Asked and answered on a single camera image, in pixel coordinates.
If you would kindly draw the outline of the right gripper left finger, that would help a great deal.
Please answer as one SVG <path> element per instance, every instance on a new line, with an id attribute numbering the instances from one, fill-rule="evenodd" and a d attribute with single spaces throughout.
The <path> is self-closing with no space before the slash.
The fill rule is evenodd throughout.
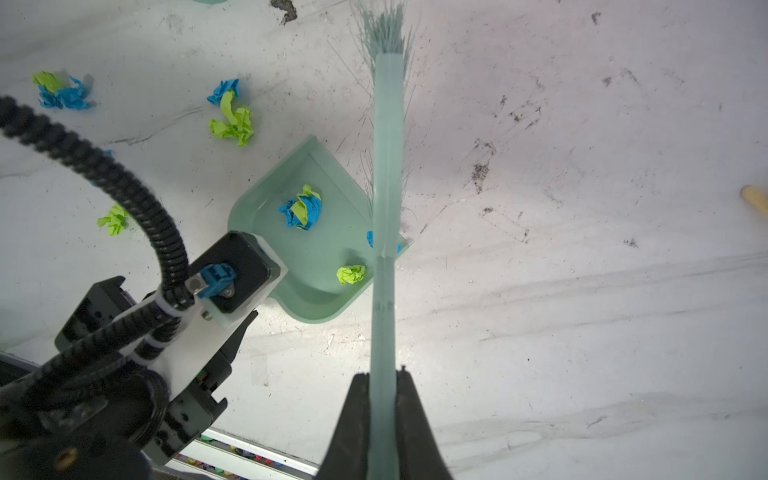
<path id="1" fill-rule="evenodd" d="M 370 439 L 369 374 L 353 376 L 315 479 L 365 480 Z"/>

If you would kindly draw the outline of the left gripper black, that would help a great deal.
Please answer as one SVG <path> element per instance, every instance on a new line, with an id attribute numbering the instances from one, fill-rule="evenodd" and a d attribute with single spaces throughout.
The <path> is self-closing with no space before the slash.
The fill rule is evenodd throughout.
<path id="1" fill-rule="evenodd" d="M 2 398 L 2 478 L 154 478 L 225 411 L 213 394 L 257 314 L 227 328 L 206 320 L 151 367 L 112 356 L 73 385 L 87 390 L 85 400 L 34 412 Z"/>

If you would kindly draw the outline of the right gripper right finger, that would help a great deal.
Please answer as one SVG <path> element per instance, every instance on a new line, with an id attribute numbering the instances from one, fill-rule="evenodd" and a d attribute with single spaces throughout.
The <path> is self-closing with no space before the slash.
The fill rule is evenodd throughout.
<path id="1" fill-rule="evenodd" d="M 452 480 L 435 441 L 412 375 L 397 372 L 396 442 L 402 480 Z"/>

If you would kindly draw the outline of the green plastic dustpan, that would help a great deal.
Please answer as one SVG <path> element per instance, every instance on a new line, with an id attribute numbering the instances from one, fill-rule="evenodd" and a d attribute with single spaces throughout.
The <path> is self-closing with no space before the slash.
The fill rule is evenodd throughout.
<path id="1" fill-rule="evenodd" d="M 322 213 L 309 231 L 286 226 L 279 207 L 305 184 L 322 198 Z M 309 324 L 330 321 L 374 284 L 373 230 L 368 196 L 316 137 L 308 137 L 234 204 L 228 228 L 262 237 L 287 265 L 288 273 L 271 292 L 292 318 Z M 341 285 L 340 267 L 364 265 L 365 279 Z"/>

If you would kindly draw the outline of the green hand brush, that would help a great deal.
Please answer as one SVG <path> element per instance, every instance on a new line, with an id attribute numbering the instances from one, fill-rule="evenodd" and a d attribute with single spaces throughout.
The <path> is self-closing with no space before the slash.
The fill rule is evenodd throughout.
<path id="1" fill-rule="evenodd" d="M 367 477 L 397 479 L 395 260 L 402 204 L 405 84 L 410 35 L 403 1 L 360 1 L 360 39 L 373 80 L 374 284 Z"/>

